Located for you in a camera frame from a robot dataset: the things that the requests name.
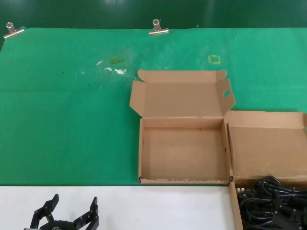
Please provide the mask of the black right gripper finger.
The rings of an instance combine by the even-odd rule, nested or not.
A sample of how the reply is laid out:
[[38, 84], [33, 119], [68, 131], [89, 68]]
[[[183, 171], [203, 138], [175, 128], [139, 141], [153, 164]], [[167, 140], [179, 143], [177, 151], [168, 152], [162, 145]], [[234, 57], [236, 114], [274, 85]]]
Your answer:
[[273, 221], [280, 227], [286, 228], [288, 224], [288, 218], [281, 212], [280, 205], [276, 205], [273, 213]]
[[305, 229], [305, 208], [291, 208], [288, 229]]

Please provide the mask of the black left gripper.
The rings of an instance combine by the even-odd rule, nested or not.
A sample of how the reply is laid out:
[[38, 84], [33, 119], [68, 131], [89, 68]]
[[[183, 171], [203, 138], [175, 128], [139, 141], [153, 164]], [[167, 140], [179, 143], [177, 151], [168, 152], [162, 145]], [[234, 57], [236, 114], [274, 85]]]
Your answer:
[[97, 201], [98, 198], [95, 196], [90, 205], [90, 210], [79, 218], [75, 219], [73, 222], [54, 220], [52, 212], [59, 202], [59, 195], [55, 194], [51, 200], [46, 201], [41, 208], [34, 212], [30, 228], [38, 229], [40, 220], [46, 217], [48, 223], [42, 225], [39, 228], [40, 230], [80, 230], [85, 225], [88, 225], [86, 230], [96, 230], [99, 226]]

